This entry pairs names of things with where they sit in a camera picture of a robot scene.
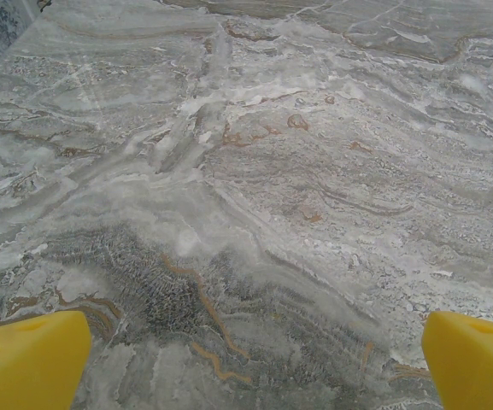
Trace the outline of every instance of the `marble floor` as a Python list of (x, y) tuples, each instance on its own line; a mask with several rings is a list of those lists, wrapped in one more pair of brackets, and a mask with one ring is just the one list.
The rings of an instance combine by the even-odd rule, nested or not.
[(80, 309), (72, 409), (441, 408), (493, 320), (493, 3), (58, 0), (0, 60), (0, 325)]

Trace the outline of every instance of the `yellow object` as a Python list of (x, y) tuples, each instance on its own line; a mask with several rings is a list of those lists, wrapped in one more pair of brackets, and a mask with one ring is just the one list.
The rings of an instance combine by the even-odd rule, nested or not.
[(493, 322), (431, 313), (422, 344), (445, 410), (493, 410)]
[(68, 410), (91, 348), (81, 312), (0, 327), (0, 410)]

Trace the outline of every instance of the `rust-colored marking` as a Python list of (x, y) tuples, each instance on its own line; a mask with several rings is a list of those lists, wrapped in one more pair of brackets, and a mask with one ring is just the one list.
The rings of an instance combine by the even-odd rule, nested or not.
[(242, 138), (240, 137), (240, 132), (236, 134), (230, 134), (231, 126), (229, 123), (226, 123), (226, 127), (223, 130), (223, 144), (224, 145), (234, 145), (239, 148), (247, 147), (249, 143), (243, 143)]
[(308, 131), (308, 123), (300, 114), (293, 114), (288, 118), (289, 128), (301, 128)]
[(359, 151), (364, 151), (368, 154), (371, 154), (373, 152), (372, 149), (362, 146), (358, 141), (353, 141), (353, 143), (349, 145), (349, 149), (358, 149)]
[(85, 314), (87, 318), (89, 317), (89, 315), (91, 315), (96, 319), (99, 319), (102, 325), (99, 325), (97, 322), (93, 321), (92, 319), (87, 321), (89, 322), (90, 325), (98, 329), (98, 331), (102, 334), (102, 338), (104, 340), (111, 339), (111, 337), (115, 334), (115, 326), (113, 325), (111, 319), (105, 313), (102, 313), (93, 307), (86, 305), (79, 305), (77, 307), (67, 307), (63, 310), (80, 310)]
[(250, 358), (249, 353), (246, 350), (243, 350), (240, 347), (238, 347), (233, 342), (233, 340), (231, 339), (231, 335), (229, 334), (229, 331), (227, 330), (226, 326), (223, 324), (223, 321), (220, 319), (220, 316), (218, 316), (217, 312), (214, 309), (214, 306), (212, 306), (212, 303), (204, 294), (204, 285), (202, 284), (201, 275), (199, 275), (197, 271), (193, 269), (184, 269), (183, 267), (177, 267), (172, 265), (172, 262), (165, 254), (161, 254), (161, 258), (165, 266), (168, 269), (170, 269), (172, 272), (177, 273), (178, 275), (192, 276), (196, 280), (198, 287), (198, 294), (199, 297), (201, 298), (201, 302), (204, 305), (204, 307), (208, 310), (210, 316), (212, 316), (212, 319), (214, 319), (215, 323), (217, 323), (218, 326), (220, 327), (221, 332), (223, 333), (223, 336), (226, 339), (229, 348), (249, 359)]
[(363, 373), (366, 371), (367, 359), (369, 359), (369, 355), (372, 353), (375, 344), (373, 342), (366, 343), (366, 348), (364, 349), (364, 356), (362, 357), (362, 364), (360, 366), (360, 371)]
[(313, 216), (311, 216), (310, 218), (306, 217), (305, 215), (303, 215), (303, 218), (305, 220), (308, 220), (309, 222), (311, 223), (315, 223), (315, 222), (318, 222), (319, 220), (322, 220), (322, 217), (318, 214), (314, 214)]
[(120, 310), (115, 306), (115, 304), (110, 301), (109, 299), (98, 299), (96, 297), (93, 297), (93, 296), (87, 296), (85, 298), (86, 301), (89, 301), (89, 302), (92, 302), (92, 303), (96, 303), (97, 305), (104, 305), (105, 307), (107, 307), (109, 309), (109, 311), (117, 318), (117, 319), (120, 319), (121, 316), (122, 316), (122, 313), (120, 312)]
[(269, 134), (282, 135), (282, 132), (280, 132), (276, 128), (272, 128), (271, 126), (263, 126), (263, 128), (265, 128)]
[(424, 378), (426, 380), (431, 379), (431, 374), (426, 369), (419, 369), (418, 367), (411, 367), (408, 365), (394, 365), (396, 374), (389, 378), (389, 382), (397, 380), (399, 378)]
[(197, 353), (199, 353), (202, 357), (205, 359), (211, 359), (212, 360), (212, 365), (214, 366), (214, 371), (215, 374), (218, 378), (221, 380), (227, 380), (228, 378), (235, 378), (237, 380), (240, 380), (241, 382), (245, 382), (247, 384), (252, 384), (252, 378), (250, 376), (243, 376), (241, 374), (235, 373), (235, 372), (222, 372), (220, 368), (220, 358), (214, 354), (210, 353), (204, 348), (202, 348), (198, 343), (191, 343), (191, 346), (196, 350)]

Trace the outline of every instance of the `yellow plastic part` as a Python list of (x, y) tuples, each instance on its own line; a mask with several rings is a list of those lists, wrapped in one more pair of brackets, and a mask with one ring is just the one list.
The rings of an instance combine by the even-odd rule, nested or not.
[(431, 313), (422, 344), (445, 410), (493, 410), (493, 322)]
[(91, 348), (81, 312), (0, 327), (0, 410), (68, 410)]

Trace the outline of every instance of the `brown vein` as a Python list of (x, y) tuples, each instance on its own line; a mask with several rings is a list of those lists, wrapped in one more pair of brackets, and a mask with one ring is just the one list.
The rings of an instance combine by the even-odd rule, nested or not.
[[(66, 312), (69, 310), (79, 310), (80, 312), (84, 313), (85, 316), (87, 317), (87, 322), (89, 326), (99, 331), (100, 335), (102, 336), (102, 339), (109, 340), (114, 335), (115, 327), (113, 326), (109, 316), (96, 310), (93, 307), (86, 305), (79, 305), (75, 307), (74, 306), (65, 307), (63, 309), (57, 309), (57, 310), (59, 312)], [(39, 316), (43, 316), (44, 314), (47, 313), (26, 313), (16, 318), (4, 319), (0, 322), (0, 325), (9, 325), (11, 323), (21, 322), (22, 320), (33, 319)], [(98, 319), (101, 322), (101, 324), (97, 323), (95, 320), (93, 320), (93, 318)]]
[(21, 132), (19, 132), (17, 130), (5, 130), (3, 128), (0, 128), (0, 132), (2, 134), (13, 134), (18, 139), (22, 139), (22, 140), (26, 140), (26, 141), (36, 141), (36, 142), (39, 142), (43, 145), (48, 145), (52, 149), (58, 147), (57, 143), (52, 143), (51, 141), (49, 141), (49, 139), (51, 139), (53, 136), (51, 136), (47, 139), (47, 138), (41, 138), (41, 137), (35, 137), (35, 136), (22, 134)]
[(226, 339), (227, 345), (229, 346), (230, 349), (234, 350), (237, 353), (240, 353), (242, 356), (249, 359), (250, 358), (249, 353), (246, 350), (243, 350), (240, 347), (238, 347), (233, 342), (233, 340), (231, 339), (231, 335), (229, 334), (229, 331), (227, 330), (226, 326), (223, 324), (223, 321), (220, 319), (220, 316), (215, 311), (214, 306), (212, 306), (212, 303), (204, 294), (204, 284), (202, 283), (201, 275), (199, 275), (197, 271), (195, 271), (194, 269), (184, 269), (182, 267), (177, 267), (172, 265), (172, 262), (165, 254), (161, 254), (161, 258), (165, 266), (168, 269), (170, 269), (170, 271), (177, 273), (178, 275), (192, 276), (197, 281), (198, 294), (201, 299), (201, 302), (204, 305), (204, 307), (208, 310), (210, 316), (212, 316), (212, 319), (214, 319), (215, 323), (217, 323), (217, 325), (220, 327), (221, 332), (223, 333), (223, 336)]
[(91, 302), (96, 305), (105, 306), (117, 319), (120, 319), (120, 310), (111, 301), (107, 299), (98, 299), (93, 296), (87, 296), (85, 298), (77, 298), (71, 302), (66, 302), (61, 292), (56, 290), (56, 294), (58, 295), (59, 304), (65, 307), (63, 310), (80, 310), (84, 314), (91, 315), (94, 318), (98, 319), (102, 325), (93, 322), (92, 320), (89, 320), (89, 323), (96, 327), (106, 339), (111, 338), (111, 336), (114, 334), (115, 326), (113, 324), (113, 321), (109, 318), (107, 314), (100, 312), (99, 310), (86, 304), (82, 304), (84, 302)]
[(372, 149), (369, 149), (369, 148), (366, 148), (364, 147), (361, 143), (359, 143), (358, 141), (353, 141), (350, 145), (349, 145), (349, 149), (358, 149), (359, 151), (364, 151), (364, 152), (367, 152), (368, 154), (371, 154), (373, 152)]
[(55, 23), (57, 26), (59, 26), (63, 31), (65, 32), (70, 32), (72, 34), (77, 34), (79, 36), (84, 36), (84, 37), (90, 37), (90, 38), (105, 38), (108, 40), (139, 40), (139, 39), (144, 39), (144, 38), (157, 38), (169, 34), (173, 34), (176, 32), (185, 32), (188, 35), (204, 35), (204, 34), (209, 34), (212, 31), (212, 27), (202, 27), (202, 26), (197, 26), (197, 27), (187, 27), (185, 30), (182, 28), (166, 28), (166, 29), (160, 29), (157, 32), (148, 32), (145, 34), (137, 33), (137, 34), (126, 34), (126, 33), (121, 33), (121, 32), (88, 32), (86, 30), (80, 30), (78, 28), (73, 28), (70, 27), (66, 24), (61, 23), (60, 21), (53, 20), (51, 18), (45, 17), (47, 21), (52, 21)]
[(7, 315), (12, 316), (16, 312), (18, 312), (22, 308), (32, 308), (35, 305), (39, 303), (39, 299), (36, 296), (32, 297), (23, 297), (23, 296), (16, 296), (13, 297), (9, 300), (9, 303), (7, 304)]
[(377, 215), (377, 216), (398, 216), (401, 214), (405, 214), (414, 208), (413, 205), (407, 205), (407, 206), (405, 206), (403, 208), (399, 208), (399, 209), (388, 209), (388, 208), (383, 208), (383, 207), (377, 207), (378, 210), (375, 210), (375, 209), (360, 205), (359, 203), (348, 201), (348, 200), (344, 199), (344, 197), (335, 196), (335, 195), (331, 194), (330, 192), (328, 192), (325, 187), (321, 187), (321, 188), (322, 189), (320, 190), (320, 193), (323, 196), (326, 196), (330, 199), (333, 199), (334, 201), (344, 203), (345, 205), (349, 205), (353, 208), (361, 209), (362, 211), (366, 211), (370, 214)]
[(315, 222), (318, 222), (319, 220), (322, 220), (322, 217), (318, 214), (314, 214), (313, 216), (311, 217), (307, 217), (305, 216), (305, 214), (303, 215), (303, 218), (311, 223), (315, 223)]
[(234, 145), (235, 147), (243, 148), (243, 147), (248, 147), (251, 145), (254, 141), (258, 141), (260, 139), (265, 139), (270, 135), (282, 135), (282, 132), (280, 132), (278, 129), (273, 128), (271, 126), (263, 126), (268, 132), (267, 135), (252, 135), (250, 139), (252, 140), (251, 143), (244, 143), (243, 139), (240, 135), (240, 132), (237, 132), (236, 134), (231, 134), (229, 131), (231, 130), (231, 126), (229, 123), (226, 123), (225, 129), (223, 130), (223, 145)]
[(215, 374), (218, 378), (221, 380), (225, 381), (228, 378), (235, 378), (237, 380), (240, 380), (241, 382), (245, 382), (248, 384), (252, 384), (252, 378), (250, 376), (243, 376), (235, 372), (222, 372), (220, 368), (220, 358), (214, 354), (210, 353), (204, 348), (202, 348), (198, 343), (193, 342), (191, 346), (196, 350), (197, 353), (199, 353), (202, 357), (205, 359), (211, 359), (212, 360), (212, 365), (214, 366), (214, 371)]
[(389, 378), (389, 382), (397, 380), (399, 378), (425, 378), (431, 379), (431, 374), (428, 370), (419, 369), (418, 367), (411, 367), (408, 365), (394, 365), (394, 370), (397, 374)]
[(362, 357), (362, 364), (360, 366), (360, 371), (365, 372), (367, 366), (367, 359), (369, 359), (370, 353), (372, 353), (375, 344), (373, 342), (366, 343), (366, 348), (364, 349), (364, 356)]

